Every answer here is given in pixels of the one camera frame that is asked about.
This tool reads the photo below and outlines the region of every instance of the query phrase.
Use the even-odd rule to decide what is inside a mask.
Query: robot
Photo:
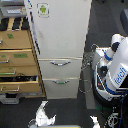
[[[128,91],[128,37],[112,36],[111,47],[96,48],[93,91],[105,105],[115,106]]]

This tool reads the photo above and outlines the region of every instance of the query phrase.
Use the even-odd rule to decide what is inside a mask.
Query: wooden drawer
[[[0,50],[0,66],[35,65],[31,49]]]
[[[38,77],[35,81],[26,82],[0,82],[0,93],[39,92]]]
[[[77,98],[79,79],[44,79],[47,99]]]
[[[42,78],[80,77],[82,59],[38,61]]]
[[[27,30],[0,32],[0,49],[31,48]]]
[[[36,65],[22,67],[0,67],[0,77],[34,76],[38,75]]]

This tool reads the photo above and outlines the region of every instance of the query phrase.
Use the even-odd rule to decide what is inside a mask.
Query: open drawer
[[[10,82],[10,81],[11,79],[8,80],[8,82],[0,82],[0,93],[26,93],[26,92],[40,91],[39,79],[37,76],[34,76],[34,78],[29,77],[29,80],[21,81],[21,82],[20,80],[18,81],[18,79],[14,80],[14,78],[12,79],[12,81],[16,81],[16,82]]]
[[[34,76],[38,75],[36,65],[0,67],[0,77]]]

